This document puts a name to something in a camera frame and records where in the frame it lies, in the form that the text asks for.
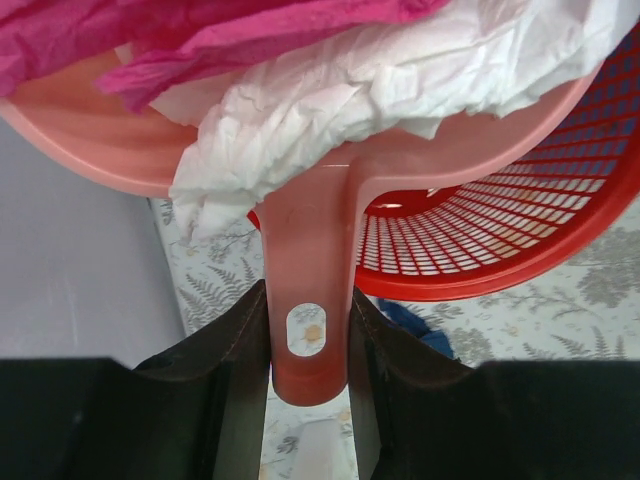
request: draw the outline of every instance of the pink plastic container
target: pink plastic container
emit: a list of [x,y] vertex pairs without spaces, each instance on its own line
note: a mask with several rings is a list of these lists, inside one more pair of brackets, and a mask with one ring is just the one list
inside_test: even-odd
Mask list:
[[[94,87],[114,54],[23,85],[1,113],[34,145],[76,173],[137,195],[163,197],[196,130],[147,109],[136,116]],[[274,382],[287,402],[314,405],[346,384],[347,318],[360,222],[376,197],[476,180],[515,161],[571,111],[593,76],[557,88],[503,120],[457,115],[432,141],[389,131],[344,145],[271,194],[256,212],[265,250]],[[301,303],[327,314],[326,344],[313,357],[287,346],[286,319]]]

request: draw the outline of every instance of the red basket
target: red basket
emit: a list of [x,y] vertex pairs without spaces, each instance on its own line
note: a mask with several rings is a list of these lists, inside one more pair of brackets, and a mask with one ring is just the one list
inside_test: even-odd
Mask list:
[[640,190],[639,108],[636,27],[571,114],[520,160],[459,187],[392,192],[373,202],[362,222],[356,285],[384,298],[453,300],[561,263]]

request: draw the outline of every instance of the pink cloth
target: pink cloth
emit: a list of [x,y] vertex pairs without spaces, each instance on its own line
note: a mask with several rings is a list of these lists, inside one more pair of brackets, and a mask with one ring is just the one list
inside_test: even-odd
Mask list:
[[4,0],[0,96],[133,42],[98,85],[139,110],[172,85],[248,67],[363,23],[404,23],[449,0]]

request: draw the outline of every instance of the blue cloth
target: blue cloth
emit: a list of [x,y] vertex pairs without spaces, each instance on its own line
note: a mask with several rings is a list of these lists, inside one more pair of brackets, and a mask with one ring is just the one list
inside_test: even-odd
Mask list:
[[432,330],[426,324],[424,319],[420,318],[415,313],[412,313],[409,309],[403,307],[399,303],[379,298],[378,308],[382,313],[386,314],[393,323],[400,326],[414,337],[419,338],[422,343],[429,345],[437,352],[440,352],[451,359],[455,359],[451,343],[443,331]]

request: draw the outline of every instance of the pink plastic handle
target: pink plastic handle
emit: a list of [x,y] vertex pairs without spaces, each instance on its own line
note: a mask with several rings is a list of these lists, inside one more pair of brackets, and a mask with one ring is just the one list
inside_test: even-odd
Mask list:
[[[318,165],[258,206],[265,257],[273,381],[286,402],[310,406],[347,383],[348,316],[355,262],[355,223],[347,208],[347,165]],[[287,316],[302,303],[326,313],[326,343],[311,357],[287,345]]]

